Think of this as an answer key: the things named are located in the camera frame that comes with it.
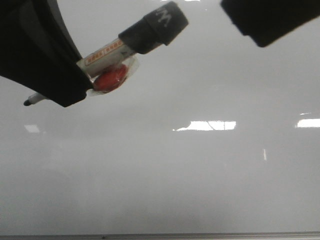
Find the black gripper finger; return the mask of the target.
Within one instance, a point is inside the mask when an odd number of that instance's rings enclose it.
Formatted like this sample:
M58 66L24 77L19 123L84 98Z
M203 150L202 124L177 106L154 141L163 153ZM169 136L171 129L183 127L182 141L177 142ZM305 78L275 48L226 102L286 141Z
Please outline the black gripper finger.
M0 75L62 107L92 88L56 0L0 2Z
M261 48L320 16L318 0L222 0L233 25Z

